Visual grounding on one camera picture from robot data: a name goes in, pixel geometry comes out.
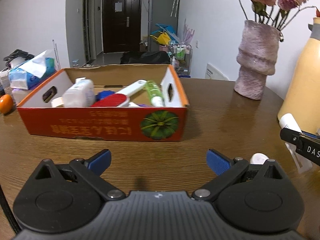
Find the orange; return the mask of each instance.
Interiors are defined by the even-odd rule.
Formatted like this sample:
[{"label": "orange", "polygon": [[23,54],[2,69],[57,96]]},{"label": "orange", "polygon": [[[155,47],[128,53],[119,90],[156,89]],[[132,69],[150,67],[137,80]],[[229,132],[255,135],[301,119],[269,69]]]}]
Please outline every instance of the orange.
[{"label": "orange", "polygon": [[4,95],[0,98],[0,113],[7,114],[13,107],[13,100],[10,95]]}]

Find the floor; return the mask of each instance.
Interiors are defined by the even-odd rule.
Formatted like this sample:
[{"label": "floor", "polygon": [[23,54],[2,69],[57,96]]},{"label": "floor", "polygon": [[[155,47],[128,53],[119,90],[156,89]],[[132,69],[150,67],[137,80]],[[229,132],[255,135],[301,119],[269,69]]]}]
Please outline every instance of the floor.
[{"label": "floor", "polygon": [[100,53],[97,55],[97,59],[94,60],[91,65],[94,66],[105,66],[105,65],[114,65],[120,64],[120,59],[123,52],[113,52],[113,53]]}]

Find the metal bolt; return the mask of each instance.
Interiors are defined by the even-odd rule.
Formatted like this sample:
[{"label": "metal bolt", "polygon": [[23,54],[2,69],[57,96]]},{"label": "metal bolt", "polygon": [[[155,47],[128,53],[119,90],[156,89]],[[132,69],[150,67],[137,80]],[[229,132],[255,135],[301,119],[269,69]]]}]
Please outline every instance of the metal bolt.
[{"label": "metal bolt", "polygon": [[112,189],[108,192],[107,196],[111,198],[120,198],[123,196],[123,193],[118,189]]},{"label": "metal bolt", "polygon": [[197,189],[195,191],[195,195],[197,197],[209,197],[211,192],[205,188]]}]

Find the refrigerator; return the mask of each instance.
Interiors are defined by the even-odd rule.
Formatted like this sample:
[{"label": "refrigerator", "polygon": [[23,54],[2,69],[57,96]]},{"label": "refrigerator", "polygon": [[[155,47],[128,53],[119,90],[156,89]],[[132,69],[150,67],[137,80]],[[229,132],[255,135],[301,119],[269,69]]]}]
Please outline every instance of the refrigerator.
[{"label": "refrigerator", "polygon": [[170,17],[172,5],[174,0],[149,0],[149,18],[148,18],[148,51],[159,51],[159,45],[153,41],[149,35],[160,29],[156,26],[156,23],[171,25],[175,32],[178,28],[178,14],[177,17],[174,17],[175,10],[174,8],[173,15]]}]

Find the table surface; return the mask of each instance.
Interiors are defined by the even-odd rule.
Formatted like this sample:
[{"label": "table surface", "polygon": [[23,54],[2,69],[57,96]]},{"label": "table surface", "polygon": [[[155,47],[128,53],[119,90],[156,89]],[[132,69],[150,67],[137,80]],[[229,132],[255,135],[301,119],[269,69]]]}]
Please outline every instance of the table surface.
[{"label": "table surface", "polygon": [[[261,152],[276,159],[300,192],[305,213],[298,232],[320,238],[320,168],[298,174],[294,161],[279,137],[277,113],[282,99],[266,88],[254,101],[233,91],[234,82],[182,79],[190,102],[180,142],[117,142],[63,139],[29,135],[17,111],[0,116],[0,183],[10,206],[34,168],[45,158],[55,163],[88,158],[104,148],[112,164],[102,177],[129,190],[192,192],[215,177],[205,155],[214,148],[229,158],[250,159]],[[13,232],[0,212],[0,239]]]}]

